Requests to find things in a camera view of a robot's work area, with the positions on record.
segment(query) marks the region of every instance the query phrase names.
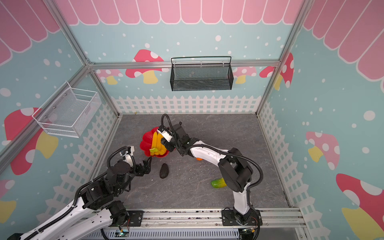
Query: black mounting plate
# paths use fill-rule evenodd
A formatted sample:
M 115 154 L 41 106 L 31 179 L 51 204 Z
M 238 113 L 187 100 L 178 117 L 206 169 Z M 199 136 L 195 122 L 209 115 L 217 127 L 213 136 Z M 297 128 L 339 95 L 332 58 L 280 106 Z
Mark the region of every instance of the black mounting plate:
M 144 211 L 128 211 L 129 213 L 129 227 L 139 227 L 141 226 L 141 221 L 143 220 Z
M 244 225 L 236 221 L 235 213 L 233 212 L 233 210 L 222 210 L 221 217 L 223 221 L 223 226 L 256 226 L 256 221 L 253 218 L 258 219 L 260 226 L 263 225 L 262 217 L 260 215 L 259 210 L 256 210 L 256 212 L 252 212 L 252 214 L 249 216 L 247 222 Z

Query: red bowl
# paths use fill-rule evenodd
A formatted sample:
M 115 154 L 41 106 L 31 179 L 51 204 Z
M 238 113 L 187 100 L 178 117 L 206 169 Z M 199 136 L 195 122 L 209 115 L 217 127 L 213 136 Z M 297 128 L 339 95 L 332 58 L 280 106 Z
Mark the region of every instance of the red bowl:
M 146 132 L 143 135 L 143 141 L 141 141 L 140 143 L 140 149 L 144 151 L 144 154 L 147 157 L 151 155 L 151 152 L 149 150 L 152 148 L 153 133 L 157 132 L 158 128 L 159 127 L 155 127 L 150 132 Z M 163 155 L 154 155 L 153 157 L 165 157 L 168 154 L 169 151 L 167 150 Z

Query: mesh basket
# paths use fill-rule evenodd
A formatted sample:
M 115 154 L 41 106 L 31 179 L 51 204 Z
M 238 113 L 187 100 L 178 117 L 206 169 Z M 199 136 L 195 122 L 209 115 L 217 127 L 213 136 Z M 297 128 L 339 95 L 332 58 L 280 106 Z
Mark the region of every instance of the mesh basket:
M 200 61 L 187 61 L 188 59 L 200 59 Z M 233 74 L 230 56 L 171 58 L 171 62 L 172 91 L 232 89 Z
M 48 134 L 80 137 L 100 105 L 98 92 L 68 87 L 44 111 L 36 111 L 32 117 Z

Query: gray floor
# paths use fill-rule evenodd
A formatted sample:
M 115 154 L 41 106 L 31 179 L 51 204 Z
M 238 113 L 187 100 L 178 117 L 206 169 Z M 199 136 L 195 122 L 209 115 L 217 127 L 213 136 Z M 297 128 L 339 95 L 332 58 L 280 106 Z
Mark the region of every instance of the gray floor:
M 251 202 L 255 207 L 288 207 L 281 183 L 269 155 L 260 126 L 254 114 L 172 114 L 173 124 L 181 121 L 190 137 L 197 137 L 206 144 L 221 149 L 235 147 L 255 160 L 263 169 L 263 182 L 251 189 Z M 124 115 L 108 156 L 118 148 L 135 146 L 135 160 L 147 159 L 139 145 L 145 132 L 159 126 L 161 115 Z M 113 165 L 120 156 L 115 156 Z M 159 177 L 160 167 L 168 164 L 169 175 Z M 106 170 L 106 161 L 100 172 Z M 131 191 L 115 200 L 121 200 L 129 209 L 142 208 L 214 208 L 232 207 L 233 194 L 228 188 L 214 189 L 210 182 L 221 177 L 218 167 L 198 161 L 190 156 L 180 156 L 175 150 L 165 158 L 154 157 L 151 173 L 132 180 Z M 258 179 L 254 171 L 253 181 Z

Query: black wire basket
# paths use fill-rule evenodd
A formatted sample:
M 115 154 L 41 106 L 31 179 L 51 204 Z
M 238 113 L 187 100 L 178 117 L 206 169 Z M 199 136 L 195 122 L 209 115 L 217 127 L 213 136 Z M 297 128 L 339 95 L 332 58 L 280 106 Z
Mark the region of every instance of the black wire basket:
M 172 91 L 231 90 L 231 59 L 230 56 L 171 58 Z

